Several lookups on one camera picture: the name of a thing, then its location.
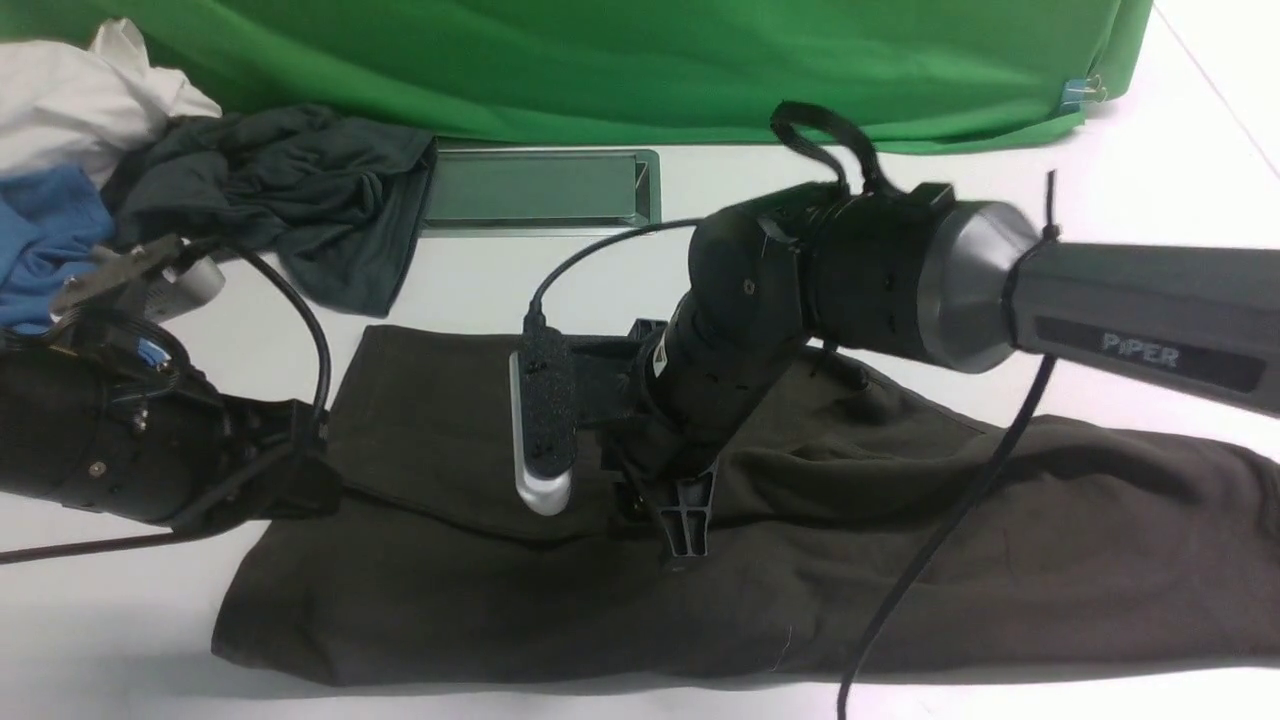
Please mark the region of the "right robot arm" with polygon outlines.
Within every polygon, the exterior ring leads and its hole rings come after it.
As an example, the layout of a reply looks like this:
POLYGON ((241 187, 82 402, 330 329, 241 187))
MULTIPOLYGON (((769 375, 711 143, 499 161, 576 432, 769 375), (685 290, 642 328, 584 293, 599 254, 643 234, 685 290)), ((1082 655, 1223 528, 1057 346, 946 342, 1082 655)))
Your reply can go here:
POLYGON ((622 373, 573 374, 556 432, 599 432, 671 559, 705 553, 722 448, 813 340, 966 374, 1041 354, 1277 414, 1275 251, 1062 243, 947 184, 810 183, 696 223, 687 273, 622 373))

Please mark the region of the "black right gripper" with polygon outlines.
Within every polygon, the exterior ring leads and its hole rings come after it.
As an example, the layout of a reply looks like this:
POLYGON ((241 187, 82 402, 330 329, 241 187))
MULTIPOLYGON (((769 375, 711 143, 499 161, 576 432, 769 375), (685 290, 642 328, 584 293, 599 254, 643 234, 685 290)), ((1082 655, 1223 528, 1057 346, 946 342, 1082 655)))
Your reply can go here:
POLYGON ((582 425, 622 516, 655 520, 664 570, 708 556, 721 451, 810 337, 796 290, 690 290, 666 323, 571 340, 582 425))

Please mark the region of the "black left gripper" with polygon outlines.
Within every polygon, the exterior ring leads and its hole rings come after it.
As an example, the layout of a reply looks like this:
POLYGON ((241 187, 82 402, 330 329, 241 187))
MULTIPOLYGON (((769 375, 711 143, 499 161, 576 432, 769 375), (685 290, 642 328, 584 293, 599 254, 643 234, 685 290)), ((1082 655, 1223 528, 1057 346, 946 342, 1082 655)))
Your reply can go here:
POLYGON ((339 507, 324 414, 220 395, 195 374, 163 397, 114 404, 138 372, 61 350, 5 352, 3 492, 169 528, 339 507))

